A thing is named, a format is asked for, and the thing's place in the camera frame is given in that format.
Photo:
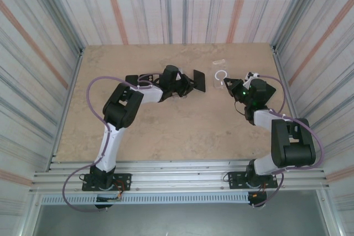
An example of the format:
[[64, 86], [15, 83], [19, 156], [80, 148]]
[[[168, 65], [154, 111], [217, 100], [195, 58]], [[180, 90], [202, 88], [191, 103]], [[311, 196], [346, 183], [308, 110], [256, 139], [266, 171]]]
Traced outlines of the metal table edge rail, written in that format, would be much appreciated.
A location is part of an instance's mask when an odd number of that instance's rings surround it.
[[278, 50], [275, 46], [272, 46], [272, 45], [270, 46], [270, 48], [272, 50], [272, 55], [273, 55], [273, 59], [274, 59], [277, 71], [278, 71], [279, 79], [285, 88], [285, 98], [286, 98], [286, 103], [287, 103], [289, 112], [293, 118], [299, 118], [298, 112], [297, 112], [295, 105], [293, 103], [293, 100], [291, 98], [289, 85], [288, 85], [288, 82], [287, 82], [285, 75], [284, 75], [284, 71], [283, 71], [283, 67], [280, 62], [280, 56], [279, 56]]
[[55, 134], [54, 142], [53, 142], [53, 145], [52, 145], [52, 150], [51, 150], [50, 156], [48, 158], [48, 163], [47, 163], [47, 166], [46, 166], [47, 170], [50, 168], [50, 164], [52, 163], [53, 157], [56, 157], [56, 153], [57, 153], [58, 148], [59, 148], [61, 135], [63, 133], [66, 117], [67, 117], [67, 114], [68, 114], [68, 111], [69, 111], [70, 102], [71, 102], [72, 95], [73, 95], [73, 92], [74, 92], [74, 88], [75, 88], [75, 85], [76, 85], [77, 77], [78, 77], [78, 74], [79, 74], [79, 71], [80, 71], [80, 67], [81, 67], [83, 56], [84, 56], [84, 52], [85, 52], [85, 49], [81, 49], [79, 54], [78, 54], [78, 56], [77, 56], [77, 61], [76, 61], [76, 64], [75, 64], [75, 68], [74, 68], [74, 71], [72, 73], [72, 77], [71, 77], [71, 80], [70, 80], [70, 83], [69, 83], [69, 88], [67, 89], [67, 93], [66, 93], [66, 96], [65, 96], [65, 102], [64, 102], [63, 110], [61, 112], [61, 117], [60, 117], [60, 120], [59, 120], [59, 124], [58, 124], [57, 129], [56, 129], [56, 134]]

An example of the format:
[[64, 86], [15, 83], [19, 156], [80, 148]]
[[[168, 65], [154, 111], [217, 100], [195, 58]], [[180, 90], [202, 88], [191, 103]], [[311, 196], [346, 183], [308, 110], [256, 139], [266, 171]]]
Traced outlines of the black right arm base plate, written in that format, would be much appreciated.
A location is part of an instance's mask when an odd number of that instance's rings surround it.
[[230, 189], [277, 188], [277, 178], [272, 175], [251, 175], [245, 171], [229, 172], [228, 184]]

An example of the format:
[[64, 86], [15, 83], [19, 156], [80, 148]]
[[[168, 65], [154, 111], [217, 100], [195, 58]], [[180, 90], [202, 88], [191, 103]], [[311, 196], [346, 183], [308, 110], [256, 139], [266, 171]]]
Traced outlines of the aluminium rail frame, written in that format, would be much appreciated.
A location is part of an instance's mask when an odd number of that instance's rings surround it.
[[[226, 173], [244, 171], [247, 160], [200, 161], [120, 161], [116, 173], [132, 174], [131, 192], [216, 192], [229, 189]], [[65, 187], [67, 193], [80, 193], [82, 182], [78, 174], [69, 175], [82, 167], [79, 162], [54, 162], [49, 171], [34, 175], [31, 193], [58, 194]], [[323, 169], [288, 171], [284, 176], [283, 191], [328, 189]]]

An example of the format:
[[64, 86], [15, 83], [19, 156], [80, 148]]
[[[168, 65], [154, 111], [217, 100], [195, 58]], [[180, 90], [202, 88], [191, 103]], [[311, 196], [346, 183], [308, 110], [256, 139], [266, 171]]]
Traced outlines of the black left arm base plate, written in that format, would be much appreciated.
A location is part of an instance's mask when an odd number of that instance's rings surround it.
[[129, 191], [131, 178], [131, 174], [112, 174], [108, 176], [81, 174], [79, 176], [83, 191]]

